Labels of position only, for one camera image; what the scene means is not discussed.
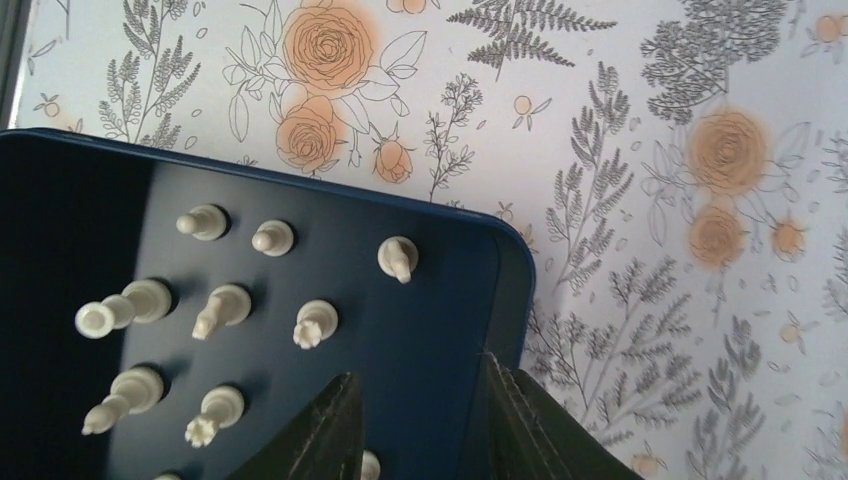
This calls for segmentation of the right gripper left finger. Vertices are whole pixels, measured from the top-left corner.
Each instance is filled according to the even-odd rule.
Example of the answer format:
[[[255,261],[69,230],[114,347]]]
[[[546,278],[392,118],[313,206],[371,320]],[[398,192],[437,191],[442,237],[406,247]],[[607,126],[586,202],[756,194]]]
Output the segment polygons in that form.
[[[359,479],[364,446],[361,378],[343,373],[229,478]]]

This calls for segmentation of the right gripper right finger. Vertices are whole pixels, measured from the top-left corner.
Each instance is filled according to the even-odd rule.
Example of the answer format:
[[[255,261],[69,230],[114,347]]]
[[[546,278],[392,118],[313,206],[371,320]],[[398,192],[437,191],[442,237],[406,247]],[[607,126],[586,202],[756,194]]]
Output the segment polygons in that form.
[[[485,355],[494,479],[637,479],[526,371]]]

